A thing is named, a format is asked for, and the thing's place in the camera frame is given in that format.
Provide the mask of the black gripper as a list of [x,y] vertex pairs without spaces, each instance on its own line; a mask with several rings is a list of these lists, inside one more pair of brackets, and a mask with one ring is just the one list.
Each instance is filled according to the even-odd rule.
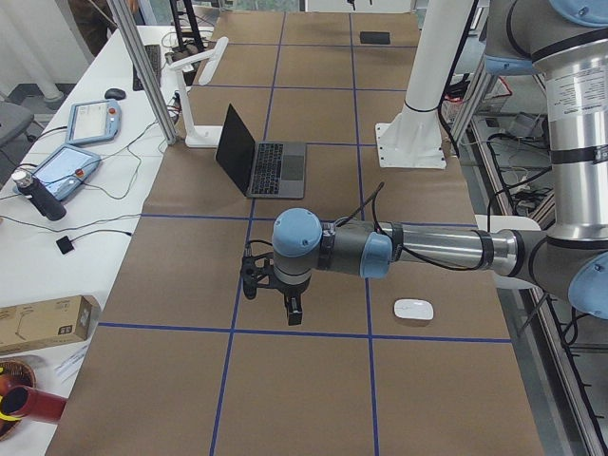
[[300,325],[302,323],[301,297],[310,284],[312,271],[308,269],[293,275],[282,271],[275,265],[274,275],[275,288],[283,293],[284,296],[284,306],[286,309],[288,325]]

